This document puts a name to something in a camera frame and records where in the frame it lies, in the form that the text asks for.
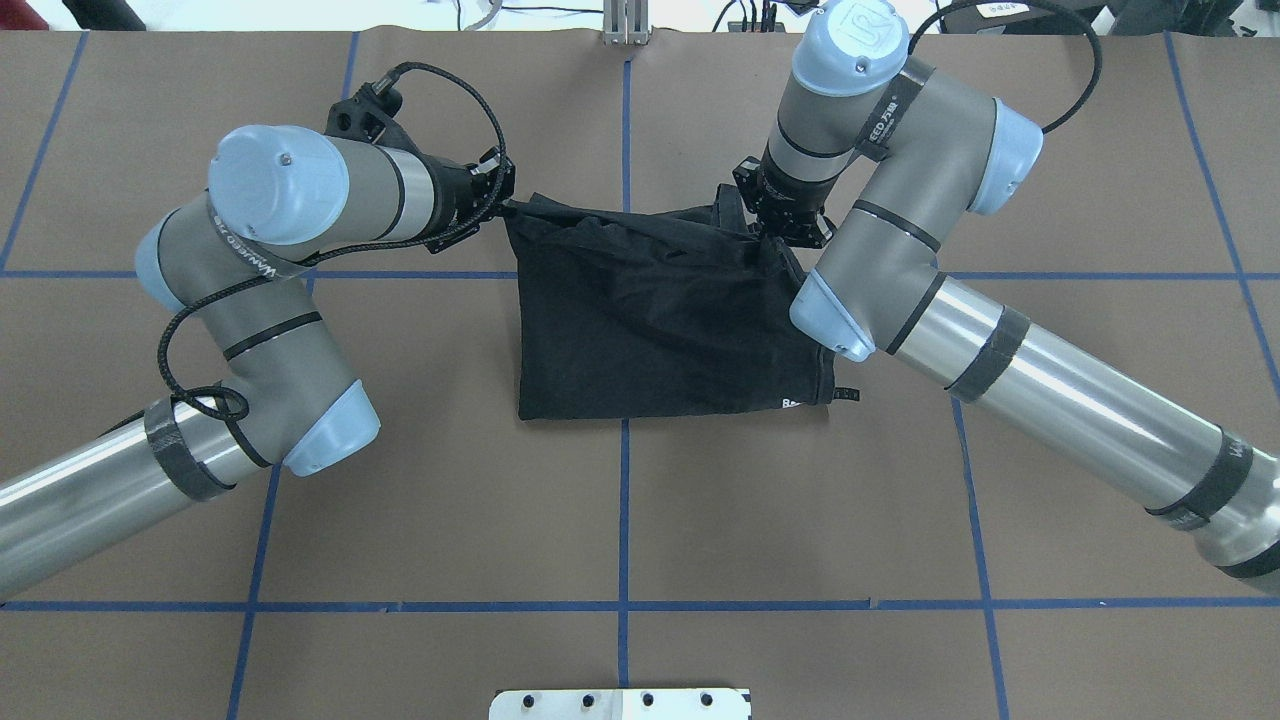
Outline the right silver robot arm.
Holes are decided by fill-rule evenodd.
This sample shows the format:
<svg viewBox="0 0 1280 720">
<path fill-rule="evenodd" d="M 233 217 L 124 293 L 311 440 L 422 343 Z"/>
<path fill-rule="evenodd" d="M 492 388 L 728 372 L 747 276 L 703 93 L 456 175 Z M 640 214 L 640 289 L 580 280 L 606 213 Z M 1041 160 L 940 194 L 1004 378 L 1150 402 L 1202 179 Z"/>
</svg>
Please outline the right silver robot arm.
<svg viewBox="0 0 1280 720">
<path fill-rule="evenodd" d="M 792 318 L 952 407 L 984 600 L 1277 593 L 1276 263 L 1245 266 L 1184 38 L 931 37 L 826 3 L 760 214 L 826 250 Z"/>
</svg>

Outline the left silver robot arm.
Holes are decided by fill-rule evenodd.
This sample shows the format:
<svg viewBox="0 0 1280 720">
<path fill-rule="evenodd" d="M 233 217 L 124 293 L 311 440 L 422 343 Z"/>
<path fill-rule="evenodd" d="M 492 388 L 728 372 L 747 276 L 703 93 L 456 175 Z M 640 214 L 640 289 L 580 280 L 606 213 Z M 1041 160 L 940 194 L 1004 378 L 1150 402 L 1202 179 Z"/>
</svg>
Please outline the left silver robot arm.
<svg viewBox="0 0 1280 720">
<path fill-rule="evenodd" d="M 269 468 L 310 477 L 381 423 L 305 273 L 344 254 L 449 242 L 500 201 L 506 141 L 456 163 L 298 126 L 244 126 L 207 184 L 141 241 L 134 270 L 172 313 L 164 396 L 3 484 L 3 600 Z"/>
</svg>

